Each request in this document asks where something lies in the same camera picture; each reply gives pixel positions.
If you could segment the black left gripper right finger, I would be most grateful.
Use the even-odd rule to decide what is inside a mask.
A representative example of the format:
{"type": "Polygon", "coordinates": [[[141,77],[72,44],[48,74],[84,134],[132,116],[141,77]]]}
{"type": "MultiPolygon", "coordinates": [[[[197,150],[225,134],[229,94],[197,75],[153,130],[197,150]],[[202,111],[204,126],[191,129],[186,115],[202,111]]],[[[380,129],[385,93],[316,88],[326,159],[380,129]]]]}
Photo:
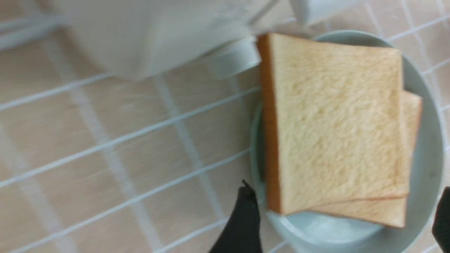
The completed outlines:
{"type": "Polygon", "coordinates": [[[443,190],[437,204],[432,235],[444,253],[450,252],[450,187],[443,190]]]}

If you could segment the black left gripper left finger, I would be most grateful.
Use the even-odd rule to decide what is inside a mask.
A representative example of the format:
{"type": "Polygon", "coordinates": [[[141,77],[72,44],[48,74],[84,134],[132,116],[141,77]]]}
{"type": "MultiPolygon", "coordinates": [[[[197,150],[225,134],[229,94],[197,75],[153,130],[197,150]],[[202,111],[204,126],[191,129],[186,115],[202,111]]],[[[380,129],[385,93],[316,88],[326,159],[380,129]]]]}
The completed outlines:
{"type": "Polygon", "coordinates": [[[245,181],[223,231],[209,250],[211,253],[262,253],[261,215],[254,189],[245,181]]]}

